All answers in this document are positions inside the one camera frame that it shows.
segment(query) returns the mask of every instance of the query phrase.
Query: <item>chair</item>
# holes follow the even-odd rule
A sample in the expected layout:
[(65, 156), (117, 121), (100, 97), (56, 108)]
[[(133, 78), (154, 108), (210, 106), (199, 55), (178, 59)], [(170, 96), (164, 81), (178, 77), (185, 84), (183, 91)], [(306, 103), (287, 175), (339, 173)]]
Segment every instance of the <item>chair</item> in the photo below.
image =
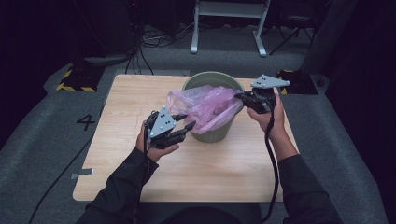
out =
[[(269, 54), (274, 54), (275, 51), (282, 47), (293, 36), (298, 36), (301, 30), (305, 31), (310, 40), (308, 48), (310, 49), (316, 33), (327, 16), (331, 3), (332, 0), (279, 0), (278, 11), (280, 24), (278, 26), (294, 29), (294, 32), (284, 39), (282, 43), (280, 43)], [(308, 28), (313, 28), (314, 33), (312, 36), (306, 31)]]

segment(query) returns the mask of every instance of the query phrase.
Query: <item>gray floor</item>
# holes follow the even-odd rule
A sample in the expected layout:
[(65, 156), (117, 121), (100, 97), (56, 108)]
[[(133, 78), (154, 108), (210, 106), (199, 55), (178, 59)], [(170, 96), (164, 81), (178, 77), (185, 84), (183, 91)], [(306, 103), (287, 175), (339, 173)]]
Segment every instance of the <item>gray floor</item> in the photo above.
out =
[[(262, 58), (253, 40), (253, 28), (205, 30), (195, 55), (190, 54), (190, 35), (165, 48), (143, 48), (143, 53), (155, 75), (219, 71), (233, 77), (275, 77), (278, 70), (300, 68), (308, 47), (303, 33), (273, 56)], [(271, 50), (281, 41), (281, 35), (273, 30), (262, 39)], [(128, 74), (149, 74), (142, 57), (139, 66), (137, 58), (133, 63)], [(94, 134), (112, 80), (124, 74), (126, 63), (106, 69), (98, 92), (56, 91), (69, 66), (49, 78), (45, 84), (47, 97), (26, 116), (0, 151), (2, 224), (28, 222), (47, 188)], [(319, 77), (312, 76), (314, 81)], [(317, 89), (318, 95), (282, 95), (298, 148), (329, 191), (345, 223), (387, 223), (376, 183), (326, 98), (326, 86)], [(84, 131), (77, 120), (89, 114), (96, 122)], [(70, 175), (82, 167), (87, 149), (49, 192), (33, 223), (74, 223), (83, 213), (85, 203), (73, 200), (77, 180)], [(267, 205), (262, 204), (264, 214)], [(277, 203), (268, 223), (281, 223), (285, 215), (282, 203)]]

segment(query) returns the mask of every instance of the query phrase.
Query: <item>hand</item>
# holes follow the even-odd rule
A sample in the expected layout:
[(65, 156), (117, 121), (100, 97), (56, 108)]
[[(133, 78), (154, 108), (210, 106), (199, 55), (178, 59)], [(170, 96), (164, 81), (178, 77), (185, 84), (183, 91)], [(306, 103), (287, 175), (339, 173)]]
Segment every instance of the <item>hand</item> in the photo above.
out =
[[(258, 114), (252, 108), (247, 109), (247, 113), (254, 120), (257, 120), (260, 127), (265, 132), (267, 130), (268, 123), (271, 118), (271, 114)], [(294, 144), (290, 141), (290, 138), (285, 130), (285, 111), (283, 109), (280, 97), (276, 94), (276, 106), (274, 108), (274, 127), (270, 132), (270, 140), (274, 147), (274, 152), (278, 161), (286, 159), (298, 154)]]
[[(262, 131), (265, 132), (267, 130), (268, 123), (270, 122), (271, 113), (266, 114), (258, 114), (252, 108), (247, 109), (247, 113), (250, 117), (259, 122)], [(282, 102), (280, 101), (280, 97), (276, 94), (276, 106), (274, 108), (274, 127), (271, 130), (270, 137), (275, 136), (280, 132), (285, 131), (285, 112), (283, 109)]]
[[(136, 139), (136, 148), (139, 149), (140, 151), (144, 152), (144, 144), (145, 144), (145, 124), (146, 121), (143, 121), (142, 127), (140, 129), (140, 133), (137, 136)], [(157, 162), (162, 156), (167, 155), (169, 153), (174, 152), (179, 148), (178, 144), (174, 144), (170, 147), (166, 147), (164, 149), (158, 149), (156, 147), (152, 147), (148, 151), (148, 157), (152, 159), (153, 161)], [(147, 149), (149, 149), (149, 140), (147, 140)]]

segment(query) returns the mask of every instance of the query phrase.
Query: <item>person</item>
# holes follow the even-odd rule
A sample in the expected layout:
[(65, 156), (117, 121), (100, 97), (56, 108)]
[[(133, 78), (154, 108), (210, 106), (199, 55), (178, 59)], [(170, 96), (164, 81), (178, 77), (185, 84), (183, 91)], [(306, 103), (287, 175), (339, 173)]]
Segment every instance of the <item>person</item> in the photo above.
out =
[[(256, 120), (265, 132), (270, 114), (257, 114), (248, 108), (249, 116)], [(291, 223), (343, 223), (330, 201), (328, 193), (320, 185), (302, 156), (294, 147), (286, 132), (284, 109), (279, 95), (276, 95), (274, 126), (269, 139), (273, 144), (277, 159), (283, 201)], [(144, 124), (137, 136), (136, 146), (125, 161), (108, 178), (106, 187), (86, 206), (85, 212), (77, 221), (82, 223), (138, 223), (136, 214), (141, 190), (154, 171), (162, 156), (179, 149), (179, 144), (165, 149), (151, 148), (148, 152), (148, 165), (143, 153)], [(214, 208), (193, 207), (169, 217), (164, 223), (227, 223), (238, 224), (235, 216)]]

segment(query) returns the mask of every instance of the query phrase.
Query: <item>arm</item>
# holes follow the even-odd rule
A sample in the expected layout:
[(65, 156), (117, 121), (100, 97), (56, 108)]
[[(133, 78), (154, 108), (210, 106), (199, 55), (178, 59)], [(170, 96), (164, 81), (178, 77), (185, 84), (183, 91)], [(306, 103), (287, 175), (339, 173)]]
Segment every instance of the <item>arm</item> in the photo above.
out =
[[(251, 108), (247, 109), (247, 113), (259, 122), (265, 132), (271, 115), (257, 114)], [(283, 200), (289, 214), (284, 223), (342, 223), (328, 193), (290, 141), (284, 126), (285, 112), (278, 95), (274, 117), (274, 127), (269, 138), (278, 161)]]
[(143, 145), (144, 126), (137, 136), (136, 147), (132, 153), (111, 174), (106, 182), (106, 187), (86, 206), (85, 213), (77, 221), (78, 224), (135, 223), (135, 214), (143, 184), (149, 181), (158, 168), (156, 162), (160, 157), (178, 149), (178, 145), (172, 145), (165, 149), (153, 147), (148, 152), (148, 162), (145, 162)]

